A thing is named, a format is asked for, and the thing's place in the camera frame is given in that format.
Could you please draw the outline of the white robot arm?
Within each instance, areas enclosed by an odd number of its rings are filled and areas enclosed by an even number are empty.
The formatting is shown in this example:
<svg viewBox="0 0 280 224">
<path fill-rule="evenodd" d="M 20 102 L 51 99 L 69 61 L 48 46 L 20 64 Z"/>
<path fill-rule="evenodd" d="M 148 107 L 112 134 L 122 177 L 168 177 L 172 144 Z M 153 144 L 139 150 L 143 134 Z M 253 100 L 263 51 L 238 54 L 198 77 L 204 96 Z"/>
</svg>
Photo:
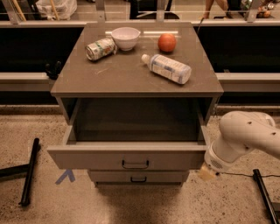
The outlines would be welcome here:
<svg viewBox="0 0 280 224">
<path fill-rule="evenodd" d="M 199 177 L 210 180 L 226 172 L 240 157 L 253 150 L 280 158 L 280 129 L 274 119 L 262 112 L 232 111 L 219 123 L 220 134 L 204 156 Z"/>
</svg>

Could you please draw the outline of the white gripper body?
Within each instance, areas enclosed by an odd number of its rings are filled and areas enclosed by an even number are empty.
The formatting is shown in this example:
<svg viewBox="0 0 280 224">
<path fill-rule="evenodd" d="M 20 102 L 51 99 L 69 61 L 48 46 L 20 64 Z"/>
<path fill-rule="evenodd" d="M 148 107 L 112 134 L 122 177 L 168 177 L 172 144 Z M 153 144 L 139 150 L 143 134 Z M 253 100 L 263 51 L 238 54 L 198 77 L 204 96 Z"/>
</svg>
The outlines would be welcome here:
<svg viewBox="0 0 280 224">
<path fill-rule="evenodd" d="M 206 150 L 204 161 L 206 166 L 216 172 L 226 172 L 233 164 L 222 160 L 214 152 L 214 144 L 211 145 Z"/>
</svg>

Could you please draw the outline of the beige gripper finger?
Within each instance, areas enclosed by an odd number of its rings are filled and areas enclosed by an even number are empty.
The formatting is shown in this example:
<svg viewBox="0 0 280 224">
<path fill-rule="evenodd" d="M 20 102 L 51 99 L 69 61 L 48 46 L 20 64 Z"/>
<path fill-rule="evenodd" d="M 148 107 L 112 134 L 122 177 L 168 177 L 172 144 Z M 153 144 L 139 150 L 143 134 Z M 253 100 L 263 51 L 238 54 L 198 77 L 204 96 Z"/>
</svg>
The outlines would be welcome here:
<svg viewBox="0 0 280 224">
<path fill-rule="evenodd" d="M 208 166 L 206 163 L 202 164 L 198 173 L 198 176 L 204 181 L 215 179 L 218 175 L 219 173 Z"/>
</svg>

